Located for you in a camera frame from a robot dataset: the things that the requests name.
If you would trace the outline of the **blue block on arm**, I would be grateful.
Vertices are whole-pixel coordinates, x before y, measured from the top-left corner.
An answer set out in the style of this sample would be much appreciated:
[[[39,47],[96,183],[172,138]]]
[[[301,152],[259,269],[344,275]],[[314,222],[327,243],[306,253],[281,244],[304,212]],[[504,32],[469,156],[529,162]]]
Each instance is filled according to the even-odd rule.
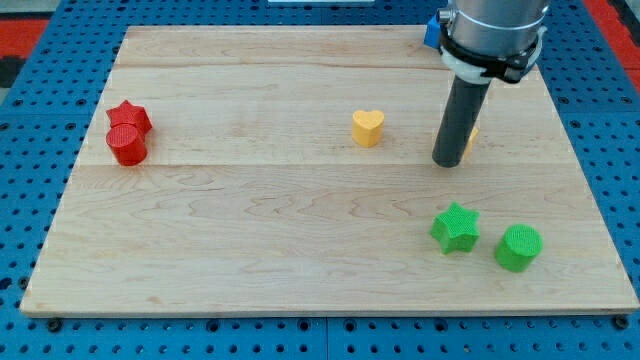
[[[441,24],[436,14],[428,21],[424,35],[424,44],[430,48],[439,49],[439,37],[441,32]]]

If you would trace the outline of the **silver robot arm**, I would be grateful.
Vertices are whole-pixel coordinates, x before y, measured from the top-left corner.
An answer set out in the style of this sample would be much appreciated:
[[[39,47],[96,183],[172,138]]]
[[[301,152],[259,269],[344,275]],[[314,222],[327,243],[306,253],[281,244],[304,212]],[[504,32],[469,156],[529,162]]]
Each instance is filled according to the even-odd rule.
[[[505,57],[536,41],[549,5],[549,0],[449,0],[436,18],[457,46]]]

